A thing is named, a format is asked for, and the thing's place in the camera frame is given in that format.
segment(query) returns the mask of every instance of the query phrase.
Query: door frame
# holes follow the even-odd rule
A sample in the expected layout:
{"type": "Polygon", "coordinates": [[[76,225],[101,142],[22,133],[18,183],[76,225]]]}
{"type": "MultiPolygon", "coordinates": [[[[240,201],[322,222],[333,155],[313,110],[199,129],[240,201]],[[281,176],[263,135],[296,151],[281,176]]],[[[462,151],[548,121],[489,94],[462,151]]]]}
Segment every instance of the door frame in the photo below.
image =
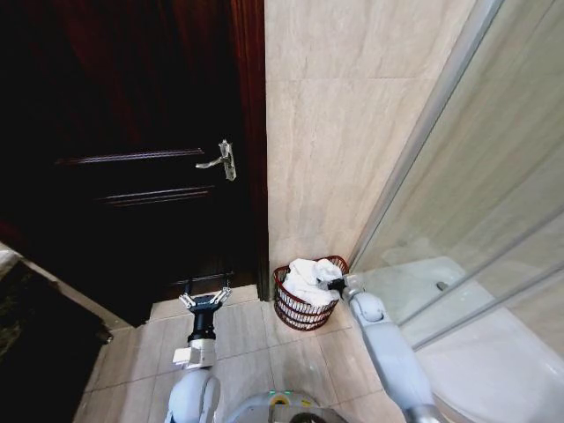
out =
{"type": "Polygon", "coordinates": [[[268,301],[270,264],[266,145],[266,77],[264,0],[230,0],[231,34],[237,65],[245,154],[249,158],[249,191],[255,222],[256,290],[268,301]]]}

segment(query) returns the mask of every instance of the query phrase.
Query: tiled wall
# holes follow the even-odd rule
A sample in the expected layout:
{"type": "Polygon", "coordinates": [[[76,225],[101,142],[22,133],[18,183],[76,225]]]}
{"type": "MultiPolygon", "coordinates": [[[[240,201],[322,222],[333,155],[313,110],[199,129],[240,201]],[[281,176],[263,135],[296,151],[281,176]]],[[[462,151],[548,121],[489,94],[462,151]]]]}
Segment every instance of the tiled wall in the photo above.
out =
{"type": "Polygon", "coordinates": [[[271,267],[348,258],[474,0],[267,0],[271,267]]]}
{"type": "Polygon", "coordinates": [[[562,16],[561,0],[503,4],[359,271],[441,255],[469,271],[564,204],[562,16]]]}

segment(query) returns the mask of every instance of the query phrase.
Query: white shower base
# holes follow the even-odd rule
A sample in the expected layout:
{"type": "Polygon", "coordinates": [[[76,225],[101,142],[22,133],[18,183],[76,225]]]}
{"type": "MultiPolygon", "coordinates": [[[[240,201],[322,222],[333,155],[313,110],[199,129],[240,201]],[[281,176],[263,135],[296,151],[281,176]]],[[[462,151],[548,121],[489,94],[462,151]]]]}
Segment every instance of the white shower base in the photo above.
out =
{"type": "MultiPolygon", "coordinates": [[[[367,272],[367,290],[392,318],[407,317],[464,270],[448,257],[367,272]]],[[[476,280],[403,328],[415,343],[494,297],[476,280]]],[[[506,308],[418,351],[434,392],[476,422],[554,422],[564,416],[564,361],[506,308]]]]}

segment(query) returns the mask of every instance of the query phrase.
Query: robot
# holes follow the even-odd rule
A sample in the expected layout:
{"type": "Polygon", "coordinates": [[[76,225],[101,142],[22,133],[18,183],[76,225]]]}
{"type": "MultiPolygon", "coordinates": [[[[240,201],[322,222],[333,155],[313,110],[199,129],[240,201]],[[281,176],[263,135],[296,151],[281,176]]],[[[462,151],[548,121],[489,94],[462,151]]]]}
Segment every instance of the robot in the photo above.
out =
{"type": "MultiPolygon", "coordinates": [[[[415,353],[390,320],[382,301],[365,292],[354,277],[336,279],[328,287],[338,289],[351,309],[384,390],[402,410],[405,421],[446,423],[415,353]]],[[[194,330],[188,338],[188,348],[176,350],[173,362],[191,371],[173,387],[165,423],[213,423],[220,395],[219,380],[210,371],[216,360],[213,313],[230,293],[224,287],[215,296],[192,298],[187,293],[180,296],[184,306],[194,314],[194,330]]],[[[355,420],[338,411],[319,408],[313,398],[291,391],[269,391],[248,398],[226,420],[226,423],[269,422],[354,423],[355,420]]]]}

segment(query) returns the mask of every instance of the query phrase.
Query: door panel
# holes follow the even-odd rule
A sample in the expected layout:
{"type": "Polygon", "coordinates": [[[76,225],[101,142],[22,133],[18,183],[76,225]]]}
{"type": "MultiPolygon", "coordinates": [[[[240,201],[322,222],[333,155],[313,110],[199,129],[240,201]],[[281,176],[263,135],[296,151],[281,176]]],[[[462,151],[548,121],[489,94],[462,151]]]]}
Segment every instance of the door panel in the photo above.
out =
{"type": "Polygon", "coordinates": [[[1,5],[0,238],[134,324],[174,282],[253,271],[230,3],[1,5]],[[234,182],[195,167],[224,138],[234,182]]]}

